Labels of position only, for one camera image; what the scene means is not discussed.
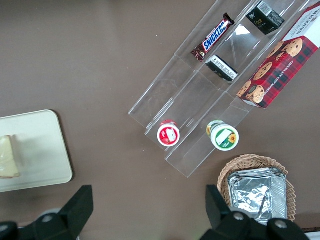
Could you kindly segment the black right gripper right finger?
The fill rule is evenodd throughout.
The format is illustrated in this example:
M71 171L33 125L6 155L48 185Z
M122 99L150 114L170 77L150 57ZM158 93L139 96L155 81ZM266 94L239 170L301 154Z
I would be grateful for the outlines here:
M231 211L216 185L207 185L206 212L211 224L202 240L307 240L305 232L295 223L273 218L267 225L247 214Z

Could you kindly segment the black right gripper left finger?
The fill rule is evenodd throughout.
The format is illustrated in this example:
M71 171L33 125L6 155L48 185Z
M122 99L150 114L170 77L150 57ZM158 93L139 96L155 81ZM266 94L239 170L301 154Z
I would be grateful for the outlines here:
M75 240L94 210L93 189L83 185L57 213L47 213L25 227L0 223L2 240Z

